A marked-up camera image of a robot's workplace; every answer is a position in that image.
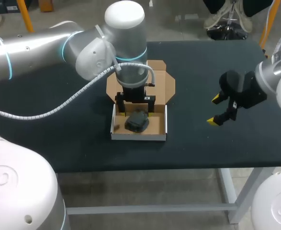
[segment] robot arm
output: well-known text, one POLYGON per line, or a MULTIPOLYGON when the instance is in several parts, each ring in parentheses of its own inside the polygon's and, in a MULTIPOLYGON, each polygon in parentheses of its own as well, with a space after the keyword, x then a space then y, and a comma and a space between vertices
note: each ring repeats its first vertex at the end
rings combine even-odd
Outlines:
POLYGON ((220 115, 207 120, 214 126, 220 126, 225 121, 236 120, 238 108, 251 108, 271 96, 276 96, 281 108, 281 40, 277 45, 275 53, 265 61, 256 66, 255 72, 240 75, 230 70, 224 73, 219 84, 221 91, 212 100, 219 104, 229 98, 227 110, 220 115))
POLYGON ((147 96, 145 89, 145 86, 155 86, 155 75, 146 65, 144 19, 144 10, 138 3, 120 1, 106 10, 101 28, 97 25, 83 31, 74 22, 63 22, 39 33, 0 38, 0 80, 11 80, 45 66, 67 62, 82 78, 91 81, 49 112, 18 116, 0 111, 0 115, 18 120, 52 115, 114 70, 123 87, 123 92, 116 96, 120 112, 125 112, 123 101, 148 103, 149 110, 153 110, 155 97, 147 96), (150 84, 146 83, 148 72, 152 75, 150 84))
POLYGON ((0 80, 64 62, 75 67, 81 77, 92 80, 112 64, 112 56, 95 28, 84 32, 74 22, 0 38, 0 80))

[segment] gray floor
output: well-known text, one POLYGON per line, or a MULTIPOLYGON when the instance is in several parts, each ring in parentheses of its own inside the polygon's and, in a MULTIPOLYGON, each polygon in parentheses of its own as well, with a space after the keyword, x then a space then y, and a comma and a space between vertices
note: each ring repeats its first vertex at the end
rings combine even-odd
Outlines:
MULTIPOLYGON (((209 12, 202 0, 153 1, 153 8, 148 6, 147 0, 137 1, 145 9, 149 41, 208 39, 202 25, 209 12)), ((36 31, 66 20, 87 29, 103 23, 104 11, 112 2, 115 0, 55 0, 55 12, 41 13, 33 5, 30 16, 36 31)), ((259 41, 266 15, 267 9, 252 17, 254 29, 249 39, 259 41)), ((20 14, 4 15, 0 36, 21 33, 26 33, 26 28, 20 14)), ((280 37, 281 6, 266 45, 268 54, 272 53, 280 37)), ((231 172, 239 193, 251 169, 232 169, 231 172)), ((213 169, 68 173, 59 175, 59 183, 68 207, 221 202, 216 175, 213 169)), ((228 224, 224 212, 83 215, 71 216, 70 222, 72 230, 253 229, 250 213, 239 225, 233 226, 228 224)))

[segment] black table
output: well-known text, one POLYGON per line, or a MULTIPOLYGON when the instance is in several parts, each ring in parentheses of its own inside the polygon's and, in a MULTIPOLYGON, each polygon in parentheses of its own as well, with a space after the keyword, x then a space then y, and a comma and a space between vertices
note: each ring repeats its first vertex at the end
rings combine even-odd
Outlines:
MULTIPOLYGON (((281 109, 275 98, 239 109, 221 127, 206 120, 225 111, 214 105, 218 80, 229 69, 254 70, 265 59, 255 42, 149 42, 148 58, 162 59, 176 80, 168 103, 166 142, 115 141, 106 78, 59 113, 36 121, 0 117, 0 135, 45 157, 56 172, 281 166, 281 109)), ((67 65, 0 82, 0 110, 36 115, 53 109, 86 84, 67 65)))

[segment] cardboard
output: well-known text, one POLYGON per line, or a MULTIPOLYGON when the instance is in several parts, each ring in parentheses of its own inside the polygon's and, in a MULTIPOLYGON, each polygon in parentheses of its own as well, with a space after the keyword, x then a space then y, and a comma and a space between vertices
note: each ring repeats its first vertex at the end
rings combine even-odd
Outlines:
MULTIPOLYGON (((175 94, 175 80, 166 72, 166 64, 162 60, 148 60, 148 65, 155 72, 155 87, 146 87, 147 95, 155 95, 156 101, 154 113, 149 116, 149 126, 142 133, 133 133, 124 128, 124 124, 131 112, 136 109, 147 109, 147 104, 133 104, 124 102, 126 115, 120 114, 114 104, 112 112, 111 136, 116 140, 160 140, 165 141, 167 135, 167 106, 166 103, 175 94)), ((151 73, 147 83, 151 82, 151 73)), ((113 73, 107 79, 106 92, 116 103, 115 96, 117 92, 122 92, 122 86, 118 83, 116 74, 113 73)))

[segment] yellow pole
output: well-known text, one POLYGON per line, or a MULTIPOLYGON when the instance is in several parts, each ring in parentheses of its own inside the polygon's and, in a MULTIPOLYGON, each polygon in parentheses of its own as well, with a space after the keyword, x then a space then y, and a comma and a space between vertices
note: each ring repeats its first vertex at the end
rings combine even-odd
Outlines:
POLYGON ((30 16, 29 16, 29 12, 27 11, 24 0, 17 0, 17 2, 18 2, 20 13, 23 17, 23 21, 25 23, 27 31, 28 32, 34 32, 32 22, 31 22, 31 19, 30 19, 30 16))
POLYGON ((274 4, 273 4, 273 6, 272 6, 272 8, 271 8, 271 10, 270 10, 266 36, 265 36, 266 24, 265 24, 264 31, 263 31, 263 33, 261 34, 260 41, 259 41, 259 45, 260 45, 260 47, 261 47, 262 49, 265 47, 267 38, 268 38, 268 36, 269 36, 271 27, 272 27, 272 25, 273 25, 275 15, 276 15, 276 13, 278 12, 278 8, 279 8, 280 3, 281 3, 281 0, 275 0, 274 4))

